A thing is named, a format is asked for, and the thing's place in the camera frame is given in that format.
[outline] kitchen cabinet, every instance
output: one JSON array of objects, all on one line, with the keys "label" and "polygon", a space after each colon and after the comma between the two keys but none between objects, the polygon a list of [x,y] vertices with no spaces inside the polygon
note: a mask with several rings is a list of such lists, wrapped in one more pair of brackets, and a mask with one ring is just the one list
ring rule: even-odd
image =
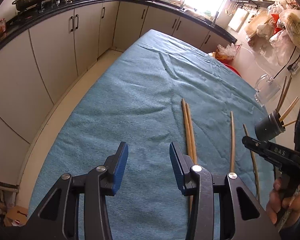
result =
[{"label": "kitchen cabinet", "polygon": [[0,117],[31,143],[52,107],[27,30],[0,50]]},{"label": "kitchen cabinet", "polygon": [[149,7],[145,22],[143,23],[141,35],[153,29],[172,36],[177,26],[179,16],[155,7]]},{"label": "kitchen cabinet", "polygon": [[113,41],[117,50],[125,51],[139,39],[147,9],[147,5],[120,2]]},{"label": "kitchen cabinet", "polygon": [[74,9],[74,45],[78,75],[97,61],[101,3]]},{"label": "kitchen cabinet", "polygon": [[17,184],[29,145],[0,119],[0,182]]},{"label": "kitchen cabinet", "polygon": [[200,50],[205,53],[214,52],[218,48],[219,44],[225,48],[228,44],[231,43],[229,41],[226,41],[224,38],[220,37],[219,35],[213,32],[209,32],[207,34],[207,37],[204,39],[204,42],[200,47]]},{"label": "kitchen cabinet", "polygon": [[112,47],[118,8],[119,1],[102,3],[98,57]]},{"label": "kitchen cabinet", "polygon": [[172,36],[199,49],[208,32],[205,27],[180,17]]},{"label": "kitchen cabinet", "polygon": [[53,16],[30,28],[34,56],[53,103],[57,103],[78,77],[74,28],[74,10]]}]

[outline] glass mug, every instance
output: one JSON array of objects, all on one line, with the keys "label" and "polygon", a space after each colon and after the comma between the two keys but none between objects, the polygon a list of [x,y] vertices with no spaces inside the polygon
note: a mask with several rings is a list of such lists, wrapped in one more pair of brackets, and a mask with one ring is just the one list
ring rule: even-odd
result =
[{"label": "glass mug", "polygon": [[[263,86],[258,88],[260,82],[264,79],[266,79],[266,82],[263,82]],[[264,74],[257,80],[254,89],[257,91],[254,94],[255,99],[259,105],[264,106],[270,101],[270,99],[277,96],[278,92],[280,91],[280,86],[273,77],[269,76],[268,74]]]}]

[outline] wooden chopstick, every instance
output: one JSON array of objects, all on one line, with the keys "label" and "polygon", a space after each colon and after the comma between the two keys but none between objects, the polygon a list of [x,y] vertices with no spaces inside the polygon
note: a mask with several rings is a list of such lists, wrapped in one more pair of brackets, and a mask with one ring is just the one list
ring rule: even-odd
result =
[{"label": "wooden chopstick", "polygon": [[296,121],[297,121],[297,120],[294,120],[294,121],[292,121],[292,122],[288,122],[288,123],[284,124],[282,127],[286,127],[286,126],[288,126],[288,125],[291,125],[291,124],[295,123]]},{"label": "wooden chopstick", "polygon": [[190,135],[190,127],[189,127],[189,119],[186,111],[186,103],[185,100],[181,99],[182,104],[182,111],[183,111],[183,121],[185,123],[185,130],[186,130],[186,142],[187,142],[187,152],[188,155],[193,158],[192,154],[192,146],[191,146],[191,135]]},{"label": "wooden chopstick", "polygon": [[234,119],[233,112],[230,112],[231,117],[231,154],[230,154],[230,172],[234,172],[234,159],[235,159],[235,135],[234,135]]},{"label": "wooden chopstick", "polygon": [[[246,133],[246,136],[249,136],[247,127],[245,124],[243,124],[244,132]],[[257,162],[256,157],[254,156],[254,152],[250,150],[250,155],[252,159],[252,166],[253,166],[253,173],[254,173],[254,179],[256,184],[256,190],[257,190],[257,200],[260,203],[260,183],[259,183],[259,174],[258,174],[258,168],[257,168]]]},{"label": "wooden chopstick", "polygon": [[296,99],[292,102],[292,104],[288,107],[288,109],[279,118],[279,122],[282,122],[287,117],[287,115],[291,112],[294,106],[298,103],[299,99],[300,99],[299,97],[296,97]]},{"label": "wooden chopstick", "polygon": [[287,96],[287,93],[288,93],[288,90],[289,90],[289,87],[290,87],[290,84],[291,84],[291,80],[292,80],[292,74],[290,74],[289,81],[287,83],[286,89],[284,90],[280,105],[277,109],[277,113],[280,111],[280,109],[282,107],[282,104],[283,104],[284,100],[286,99],[286,96]]},{"label": "wooden chopstick", "polygon": [[283,93],[284,93],[284,89],[285,89],[285,87],[286,87],[286,82],[287,82],[287,76],[285,77],[285,79],[284,79],[284,83],[283,83],[283,87],[282,87],[282,91],[281,91],[281,95],[280,95],[280,98],[279,98],[279,101],[278,101],[278,105],[277,105],[277,107],[275,108],[275,111],[277,112],[277,113],[279,113],[279,106],[280,106],[280,103],[281,103],[281,100],[282,100],[282,96],[283,96]]},{"label": "wooden chopstick", "polygon": [[194,141],[194,133],[193,133],[193,126],[192,126],[191,112],[190,112],[190,107],[189,107],[188,103],[186,103],[186,110],[187,110],[188,122],[189,122],[189,128],[190,128],[192,161],[193,161],[194,164],[198,164],[197,163],[197,149],[195,147],[195,141]]}]

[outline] countertop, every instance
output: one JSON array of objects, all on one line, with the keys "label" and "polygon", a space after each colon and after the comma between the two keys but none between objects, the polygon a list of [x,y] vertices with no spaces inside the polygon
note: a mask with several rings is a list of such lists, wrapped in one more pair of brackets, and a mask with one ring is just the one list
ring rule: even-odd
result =
[{"label": "countertop", "polygon": [[214,27],[210,26],[211,21],[209,21],[207,19],[205,21],[203,21],[201,19],[191,16],[190,14],[184,12],[181,9],[177,9],[172,6],[162,4],[159,1],[153,2],[153,1],[145,1],[145,0],[79,0],[79,1],[74,1],[73,3],[63,4],[63,5],[60,5],[55,8],[46,9],[42,13],[38,13],[35,17],[32,17],[32,18],[26,20],[21,25],[15,24],[13,26],[7,26],[7,30],[6,30],[5,34],[0,37],[0,49],[2,49],[9,41],[13,40],[16,36],[18,36],[19,34],[24,32],[25,30],[31,28],[32,26],[34,26],[34,25],[38,24],[39,22],[42,22],[52,16],[55,16],[57,14],[60,14],[62,12],[65,12],[65,11],[68,11],[68,10],[71,10],[71,9],[74,9],[77,7],[90,5],[90,4],[94,4],[94,3],[107,2],[107,1],[127,1],[127,2],[139,3],[139,4],[144,4],[144,5],[156,7],[159,9],[163,9],[165,11],[169,11],[176,15],[185,17],[197,24],[200,24],[231,43],[235,43],[237,41],[237,39],[234,36],[232,36],[230,33],[228,33],[223,28],[219,27],[218,25],[215,25]]}]

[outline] black cabinet handle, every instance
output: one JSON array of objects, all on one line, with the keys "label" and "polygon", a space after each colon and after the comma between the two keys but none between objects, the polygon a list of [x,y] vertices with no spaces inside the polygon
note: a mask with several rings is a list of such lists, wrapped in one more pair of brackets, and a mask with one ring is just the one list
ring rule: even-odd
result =
[{"label": "black cabinet handle", "polygon": [[178,24],[178,28],[177,28],[177,30],[179,29],[180,23],[181,23],[181,21],[180,21],[180,22],[179,22],[179,24]]},{"label": "black cabinet handle", "polygon": [[145,14],[145,11],[146,11],[146,9],[143,9],[143,13],[142,13],[141,19],[143,19],[143,15]]},{"label": "black cabinet handle", "polygon": [[71,16],[71,20],[72,20],[72,29],[70,30],[70,32],[73,32],[73,29],[74,29],[74,17]]},{"label": "black cabinet handle", "polygon": [[75,16],[78,18],[77,27],[75,28],[77,30],[79,28],[79,14],[76,14]]},{"label": "black cabinet handle", "polygon": [[174,25],[176,24],[176,21],[177,21],[177,19],[175,19],[175,20],[174,20],[174,23],[173,23],[172,29],[174,28]]},{"label": "black cabinet handle", "polygon": [[209,35],[208,39],[206,40],[206,42],[204,44],[207,44],[208,40],[210,39],[211,35]]},{"label": "black cabinet handle", "polygon": [[103,7],[103,16],[101,17],[101,19],[103,19],[104,17],[105,17],[105,12],[106,12],[106,8],[105,7]]}]

